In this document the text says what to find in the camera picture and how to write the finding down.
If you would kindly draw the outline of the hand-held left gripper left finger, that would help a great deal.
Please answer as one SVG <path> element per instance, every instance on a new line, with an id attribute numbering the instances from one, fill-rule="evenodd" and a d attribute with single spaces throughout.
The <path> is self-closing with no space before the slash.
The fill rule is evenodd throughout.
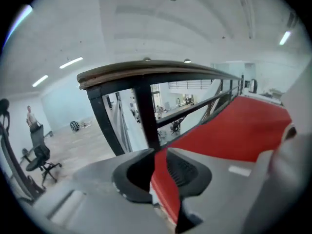
<path id="1" fill-rule="evenodd" d="M 154 149 L 145 149 L 94 162 L 75 172 L 73 178 L 112 183 L 128 201 L 152 203 L 150 182 L 155 170 L 155 153 Z"/>

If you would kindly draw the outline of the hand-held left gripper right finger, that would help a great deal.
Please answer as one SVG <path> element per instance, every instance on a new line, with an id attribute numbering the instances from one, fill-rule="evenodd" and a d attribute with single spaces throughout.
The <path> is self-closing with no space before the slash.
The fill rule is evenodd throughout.
<path id="1" fill-rule="evenodd" d="M 180 200 L 177 233 L 243 232 L 259 191 L 259 159 L 239 161 L 169 148 L 166 161 Z"/>

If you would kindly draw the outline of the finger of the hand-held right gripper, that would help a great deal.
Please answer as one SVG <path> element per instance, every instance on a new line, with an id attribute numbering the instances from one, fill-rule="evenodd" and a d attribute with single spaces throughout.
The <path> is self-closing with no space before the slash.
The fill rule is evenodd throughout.
<path id="1" fill-rule="evenodd" d="M 310 62 L 297 80 L 282 96 L 298 134 L 312 133 L 312 63 Z"/>

